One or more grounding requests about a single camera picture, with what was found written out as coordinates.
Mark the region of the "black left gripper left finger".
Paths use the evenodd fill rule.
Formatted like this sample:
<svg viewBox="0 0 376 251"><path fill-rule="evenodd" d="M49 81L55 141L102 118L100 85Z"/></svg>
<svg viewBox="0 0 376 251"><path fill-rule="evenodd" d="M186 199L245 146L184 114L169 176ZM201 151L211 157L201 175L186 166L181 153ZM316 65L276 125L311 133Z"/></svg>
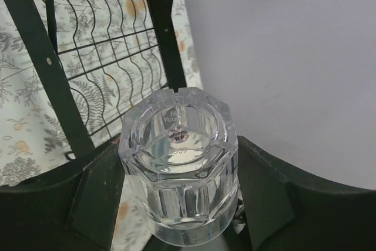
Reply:
<svg viewBox="0 0 376 251"><path fill-rule="evenodd" d="M118 147L1 186L1 250L110 250L125 177Z"/></svg>

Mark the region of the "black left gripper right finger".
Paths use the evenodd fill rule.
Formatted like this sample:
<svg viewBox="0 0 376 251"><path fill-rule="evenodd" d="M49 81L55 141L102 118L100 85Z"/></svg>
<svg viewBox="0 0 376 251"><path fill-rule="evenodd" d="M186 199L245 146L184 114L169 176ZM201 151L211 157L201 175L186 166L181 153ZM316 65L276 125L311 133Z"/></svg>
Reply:
<svg viewBox="0 0 376 251"><path fill-rule="evenodd" d="M374 250L375 191L308 173L239 136L250 250Z"/></svg>

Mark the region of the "clear faceted glass tumbler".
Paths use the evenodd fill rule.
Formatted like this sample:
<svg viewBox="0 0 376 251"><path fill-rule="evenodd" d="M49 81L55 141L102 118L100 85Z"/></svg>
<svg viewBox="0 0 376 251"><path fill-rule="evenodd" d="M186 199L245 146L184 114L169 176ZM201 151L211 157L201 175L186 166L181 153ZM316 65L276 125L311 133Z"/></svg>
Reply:
<svg viewBox="0 0 376 251"><path fill-rule="evenodd" d="M119 157L154 236L197 246L228 227L238 148L229 106L197 87L155 91L124 114Z"/></svg>

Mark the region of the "black wire dish rack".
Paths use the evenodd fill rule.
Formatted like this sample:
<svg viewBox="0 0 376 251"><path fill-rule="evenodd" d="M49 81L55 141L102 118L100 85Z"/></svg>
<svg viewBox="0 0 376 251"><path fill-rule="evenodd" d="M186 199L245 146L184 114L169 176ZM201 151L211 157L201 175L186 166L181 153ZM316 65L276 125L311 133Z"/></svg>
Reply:
<svg viewBox="0 0 376 251"><path fill-rule="evenodd" d="M4 0L68 141L68 159L113 138L150 92L186 85L174 0Z"/></svg>

